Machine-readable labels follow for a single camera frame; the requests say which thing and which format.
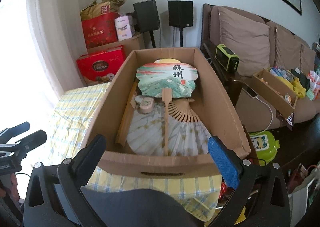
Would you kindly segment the pink handheld mini fan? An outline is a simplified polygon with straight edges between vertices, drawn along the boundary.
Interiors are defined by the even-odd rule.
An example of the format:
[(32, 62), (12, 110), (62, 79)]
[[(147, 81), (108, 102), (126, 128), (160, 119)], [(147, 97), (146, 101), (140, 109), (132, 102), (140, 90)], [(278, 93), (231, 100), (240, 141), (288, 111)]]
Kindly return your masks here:
[(138, 95), (135, 97), (135, 102), (138, 104), (140, 113), (148, 114), (152, 112), (155, 100), (152, 97)]

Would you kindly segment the painted round paddle fan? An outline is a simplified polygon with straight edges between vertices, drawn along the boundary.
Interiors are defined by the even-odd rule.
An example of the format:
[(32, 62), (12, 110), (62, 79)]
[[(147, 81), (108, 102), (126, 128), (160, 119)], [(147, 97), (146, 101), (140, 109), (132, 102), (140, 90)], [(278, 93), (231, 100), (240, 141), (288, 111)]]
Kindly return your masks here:
[(190, 64), (159, 59), (136, 70), (143, 96), (161, 98), (164, 103), (164, 155), (169, 154), (169, 103), (174, 98), (190, 97), (195, 90), (198, 70)]

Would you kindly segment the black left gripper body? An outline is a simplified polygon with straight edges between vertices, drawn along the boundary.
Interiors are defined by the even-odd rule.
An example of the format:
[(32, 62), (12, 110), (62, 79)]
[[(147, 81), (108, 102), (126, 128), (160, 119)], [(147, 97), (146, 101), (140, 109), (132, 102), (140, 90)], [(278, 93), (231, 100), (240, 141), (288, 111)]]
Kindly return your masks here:
[(21, 135), (29, 129), (30, 124), (24, 122), (15, 127), (6, 128), (1, 131), (1, 176), (21, 171), (21, 161), (26, 158), (27, 153), (46, 142), (46, 132), (38, 130), (13, 144), (8, 144), (11, 138)]

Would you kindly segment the green yellow toy case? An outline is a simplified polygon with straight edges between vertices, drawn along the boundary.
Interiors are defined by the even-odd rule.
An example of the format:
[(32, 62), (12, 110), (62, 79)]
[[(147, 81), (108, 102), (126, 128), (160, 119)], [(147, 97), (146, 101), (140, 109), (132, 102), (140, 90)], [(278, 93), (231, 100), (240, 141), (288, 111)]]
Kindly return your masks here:
[(279, 140), (276, 140), (270, 131), (252, 133), (249, 136), (257, 154), (259, 165), (266, 166), (276, 157), (280, 148)]

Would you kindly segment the yellow plaid bed sheet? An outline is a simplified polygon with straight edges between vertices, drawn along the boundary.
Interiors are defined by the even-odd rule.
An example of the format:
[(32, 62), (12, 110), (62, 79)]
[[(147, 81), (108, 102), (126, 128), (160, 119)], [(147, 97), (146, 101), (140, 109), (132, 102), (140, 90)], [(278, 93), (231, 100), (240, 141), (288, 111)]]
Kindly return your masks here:
[[(67, 91), (53, 113), (49, 163), (56, 165), (75, 157), (84, 141), (93, 115), (108, 85)], [(218, 204), (221, 176), (186, 179), (147, 179), (117, 176), (96, 168), (87, 189), (99, 192), (122, 192), (137, 189), (161, 191), (177, 200), (187, 212), (202, 222), (210, 221)]]

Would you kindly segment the narrow cardboard tray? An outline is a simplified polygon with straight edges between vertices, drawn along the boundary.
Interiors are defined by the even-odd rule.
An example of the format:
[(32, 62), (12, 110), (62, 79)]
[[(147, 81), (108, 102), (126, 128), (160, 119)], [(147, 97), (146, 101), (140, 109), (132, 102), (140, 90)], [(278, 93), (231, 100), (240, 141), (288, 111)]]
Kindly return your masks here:
[(261, 70), (251, 76), (249, 86), (263, 97), (283, 118), (288, 119), (295, 112), (297, 95), (268, 70)]

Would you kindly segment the brown fabric sofa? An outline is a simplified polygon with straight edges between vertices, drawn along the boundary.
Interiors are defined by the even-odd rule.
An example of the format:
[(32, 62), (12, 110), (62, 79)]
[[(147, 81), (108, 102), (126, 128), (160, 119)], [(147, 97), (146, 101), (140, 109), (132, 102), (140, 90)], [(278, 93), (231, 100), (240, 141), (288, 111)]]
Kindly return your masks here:
[[(316, 54), (283, 26), (244, 10), (204, 4), (201, 49), (228, 75), (222, 83), (250, 133), (319, 113), (319, 99), (306, 94)], [(230, 92), (232, 85), (236, 92)]]

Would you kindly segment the large open cardboard box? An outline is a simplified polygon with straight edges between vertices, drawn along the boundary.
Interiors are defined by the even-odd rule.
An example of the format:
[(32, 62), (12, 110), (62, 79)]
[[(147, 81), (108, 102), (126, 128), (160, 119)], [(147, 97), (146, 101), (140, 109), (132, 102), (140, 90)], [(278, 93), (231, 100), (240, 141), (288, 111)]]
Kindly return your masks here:
[(150, 156), (135, 154), (129, 145), (115, 143), (129, 93), (141, 66), (163, 59), (190, 64), (198, 70), (195, 90), (190, 97), (174, 98), (169, 103), (169, 116), (190, 122), (199, 117), (211, 134), (235, 154), (244, 158), (251, 152), (249, 138), (240, 118), (216, 73), (198, 48), (156, 48), (132, 51), (114, 77), (97, 111), (94, 113), (82, 147), (96, 135), (106, 139), (105, 151), (98, 163), (104, 171), (138, 178), (193, 178), (218, 174), (209, 155)]

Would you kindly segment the beige sofa cushion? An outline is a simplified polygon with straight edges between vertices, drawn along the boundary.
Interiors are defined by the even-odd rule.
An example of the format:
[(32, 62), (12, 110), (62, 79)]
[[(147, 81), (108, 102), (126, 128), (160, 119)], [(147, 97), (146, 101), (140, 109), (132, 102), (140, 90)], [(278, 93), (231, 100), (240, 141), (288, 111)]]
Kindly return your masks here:
[(301, 45), (300, 69), (304, 75), (308, 75), (310, 71), (313, 71), (315, 65), (315, 57), (315, 51), (311, 50), (304, 44)]
[(287, 70), (300, 68), (301, 42), (292, 33), (276, 25), (275, 29), (275, 66)]
[(246, 18), (238, 13), (219, 7), (220, 42), (239, 57), (237, 72), (251, 75), (266, 69), (270, 64), (268, 25)]

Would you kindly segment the green black portable radio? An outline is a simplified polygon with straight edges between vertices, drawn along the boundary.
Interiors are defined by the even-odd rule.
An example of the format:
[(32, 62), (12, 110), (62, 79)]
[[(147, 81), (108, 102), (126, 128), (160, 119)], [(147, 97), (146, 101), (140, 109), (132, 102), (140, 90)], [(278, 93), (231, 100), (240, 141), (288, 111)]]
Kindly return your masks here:
[(215, 58), (229, 73), (235, 73), (238, 69), (239, 57), (224, 44), (217, 45)]

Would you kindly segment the middle beige sofa cushion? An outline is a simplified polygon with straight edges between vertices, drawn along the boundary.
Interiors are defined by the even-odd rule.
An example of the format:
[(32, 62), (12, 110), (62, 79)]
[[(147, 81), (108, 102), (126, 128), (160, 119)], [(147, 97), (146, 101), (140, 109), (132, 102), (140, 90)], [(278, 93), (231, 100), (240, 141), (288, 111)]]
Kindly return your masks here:
[(300, 68), (301, 42), (292, 33), (276, 25), (275, 29), (275, 66), (287, 70)]

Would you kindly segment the red tea gift bag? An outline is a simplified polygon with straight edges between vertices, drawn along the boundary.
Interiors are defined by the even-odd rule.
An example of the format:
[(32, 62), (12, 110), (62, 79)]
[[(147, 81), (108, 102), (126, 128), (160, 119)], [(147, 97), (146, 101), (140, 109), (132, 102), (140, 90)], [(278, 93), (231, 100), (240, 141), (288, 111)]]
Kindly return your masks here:
[(109, 12), (99, 17), (81, 22), (86, 48), (94, 48), (118, 41), (115, 19), (120, 17), (116, 12)]

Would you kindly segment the gold shopping bag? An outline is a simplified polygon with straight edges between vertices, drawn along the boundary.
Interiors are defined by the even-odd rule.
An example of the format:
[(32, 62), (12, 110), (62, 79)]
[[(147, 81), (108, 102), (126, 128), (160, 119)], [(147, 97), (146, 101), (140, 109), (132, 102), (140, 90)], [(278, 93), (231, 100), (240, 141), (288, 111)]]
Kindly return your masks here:
[(80, 18), (84, 21), (111, 12), (117, 13), (126, 1), (127, 0), (95, 0), (80, 12)]

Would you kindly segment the white sheer curtain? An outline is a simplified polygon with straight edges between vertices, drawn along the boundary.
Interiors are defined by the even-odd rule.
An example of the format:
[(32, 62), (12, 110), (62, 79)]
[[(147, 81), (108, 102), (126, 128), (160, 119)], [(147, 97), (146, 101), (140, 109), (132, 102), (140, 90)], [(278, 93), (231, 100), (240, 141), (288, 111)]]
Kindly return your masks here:
[(40, 61), (57, 97), (85, 82), (76, 60), (87, 52), (79, 0), (27, 0)]

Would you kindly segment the right black speaker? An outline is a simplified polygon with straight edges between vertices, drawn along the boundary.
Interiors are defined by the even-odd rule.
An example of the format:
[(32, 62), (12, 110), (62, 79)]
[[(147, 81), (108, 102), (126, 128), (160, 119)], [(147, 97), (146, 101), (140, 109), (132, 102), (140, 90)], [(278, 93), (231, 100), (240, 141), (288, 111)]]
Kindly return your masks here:
[(192, 27), (194, 11), (192, 1), (168, 1), (169, 26), (180, 31), (180, 47), (183, 47), (183, 29)]

